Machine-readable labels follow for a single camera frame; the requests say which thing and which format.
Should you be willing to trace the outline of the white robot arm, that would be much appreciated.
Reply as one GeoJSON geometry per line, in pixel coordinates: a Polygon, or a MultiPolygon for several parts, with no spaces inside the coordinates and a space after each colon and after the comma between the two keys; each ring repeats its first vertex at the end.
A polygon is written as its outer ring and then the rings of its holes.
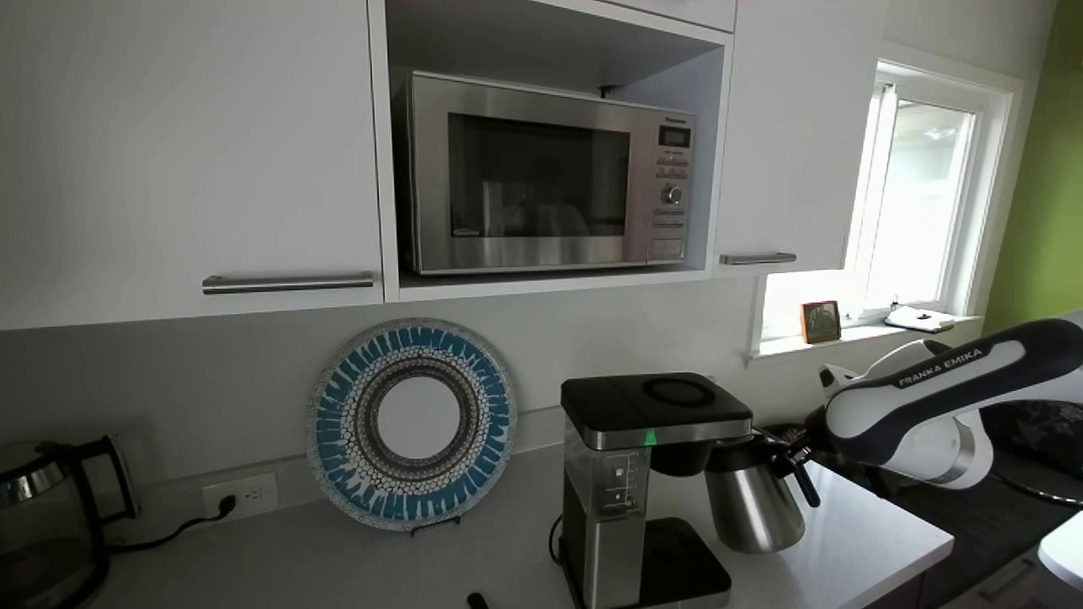
{"type": "Polygon", "coordinates": [[[821,387],[821,410],[772,427],[799,459],[970,492],[995,467],[985,410],[1083,402],[1083,317],[1024,322],[964,344],[914,339],[862,374],[823,365],[821,387]]]}

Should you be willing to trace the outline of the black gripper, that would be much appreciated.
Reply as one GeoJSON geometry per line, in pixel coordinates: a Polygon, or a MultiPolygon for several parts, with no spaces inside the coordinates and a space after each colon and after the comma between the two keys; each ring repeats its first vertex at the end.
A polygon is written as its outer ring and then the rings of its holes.
{"type": "Polygon", "coordinates": [[[799,425],[781,425],[781,427],[765,427],[763,431],[765,443],[769,443],[769,467],[779,476],[796,476],[804,498],[810,509],[823,506],[823,493],[810,475],[810,459],[815,457],[821,443],[812,440],[812,432],[799,425]]]}

